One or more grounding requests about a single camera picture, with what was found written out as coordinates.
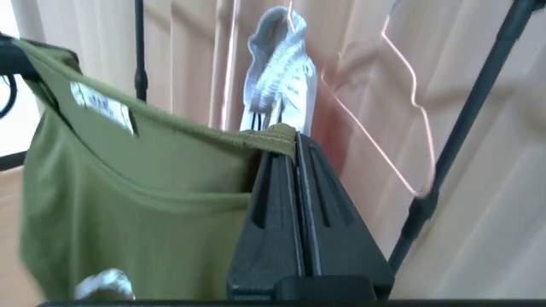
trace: hanging garment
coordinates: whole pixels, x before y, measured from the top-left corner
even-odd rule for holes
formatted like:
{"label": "hanging garment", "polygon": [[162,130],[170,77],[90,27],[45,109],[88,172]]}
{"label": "hanging garment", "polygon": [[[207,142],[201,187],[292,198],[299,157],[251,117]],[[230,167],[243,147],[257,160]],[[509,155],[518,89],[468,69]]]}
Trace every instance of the hanging garment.
{"label": "hanging garment", "polygon": [[263,151],[295,129],[222,132],[163,113],[14,40],[45,111],[23,175],[20,254],[47,299],[225,299]]}
{"label": "hanging garment", "polygon": [[305,51],[305,20],[288,8],[268,10],[248,39],[253,61],[247,71],[241,130],[285,123],[309,136],[317,97],[317,70]]}

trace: black pole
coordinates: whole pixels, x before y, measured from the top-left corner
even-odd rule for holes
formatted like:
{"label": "black pole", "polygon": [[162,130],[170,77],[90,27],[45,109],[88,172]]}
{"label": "black pole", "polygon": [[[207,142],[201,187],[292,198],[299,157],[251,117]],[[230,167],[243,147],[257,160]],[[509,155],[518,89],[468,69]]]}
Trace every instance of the black pole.
{"label": "black pole", "polygon": [[136,98],[146,101],[148,76],[144,65],[144,4],[142,0],[135,0],[135,33],[136,33]]}
{"label": "black pole", "polygon": [[514,0],[512,3],[499,29],[497,40],[479,72],[478,78],[436,163],[436,176],[434,177],[431,193],[424,199],[413,199],[409,206],[408,218],[389,258],[389,264],[395,273],[402,265],[411,244],[421,232],[424,223],[434,214],[438,204],[440,187],[453,165],[474,120],[476,120],[479,110],[484,105],[485,98],[491,92],[491,88],[497,80],[512,47],[520,38],[527,21],[531,18],[532,12],[543,7],[544,3],[545,0]]}

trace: white label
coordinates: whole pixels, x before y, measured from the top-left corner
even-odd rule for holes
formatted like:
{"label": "white label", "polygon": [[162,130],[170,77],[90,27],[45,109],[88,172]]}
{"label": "white label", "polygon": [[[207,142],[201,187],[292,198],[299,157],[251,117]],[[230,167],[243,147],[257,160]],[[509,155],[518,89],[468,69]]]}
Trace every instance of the white label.
{"label": "white label", "polygon": [[70,90],[80,106],[92,108],[102,116],[128,130],[132,136],[135,135],[129,118],[129,108],[126,105],[79,82],[70,82]]}
{"label": "white label", "polygon": [[120,269],[106,269],[82,280],[74,289],[74,297],[83,299],[99,290],[114,290],[134,300],[133,288],[127,275]]}

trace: beige curtain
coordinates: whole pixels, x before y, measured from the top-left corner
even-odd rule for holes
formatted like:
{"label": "beige curtain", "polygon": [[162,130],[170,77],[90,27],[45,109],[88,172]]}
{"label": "beige curtain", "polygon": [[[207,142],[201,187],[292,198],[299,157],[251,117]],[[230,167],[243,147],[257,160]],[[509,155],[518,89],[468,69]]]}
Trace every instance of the beige curtain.
{"label": "beige curtain", "polygon": [[[429,110],[438,153],[511,2],[407,0],[392,17],[388,33],[416,70],[417,100]],[[73,49],[87,75],[134,95],[132,1],[13,3],[21,36]],[[247,38],[277,4],[288,1],[145,1],[148,103],[236,130],[251,59]],[[391,6],[392,0],[294,2],[307,20],[308,52],[319,69],[344,44],[377,35]],[[398,273],[394,298],[546,298],[545,27],[546,14],[535,14],[515,46],[446,179],[433,220]],[[335,80],[336,94],[420,186],[427,150],[421,117],[409,107],[409,76],[381,45],[365,44],[358,52],[357,65]],[[411,195],[324,88],[313,127],[388,257]]]}

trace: green shirt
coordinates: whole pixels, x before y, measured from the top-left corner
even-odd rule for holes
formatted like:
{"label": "green shirt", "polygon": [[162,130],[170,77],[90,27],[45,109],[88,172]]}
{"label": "green shirt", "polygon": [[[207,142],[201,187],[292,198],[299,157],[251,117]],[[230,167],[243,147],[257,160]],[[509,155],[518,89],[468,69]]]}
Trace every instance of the green shirt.
{"label": "green shirt", "polygon": [[[261,153],[294,159],[295,130],[192,124],[86,78],[68,53],[13,44],[44,81],[26,80],[46,108],[25,161],[20,253],[45,297],[75,299],[115,269],[137,299],[226,298]],[[110,287],[90,297],[127,297]]]}

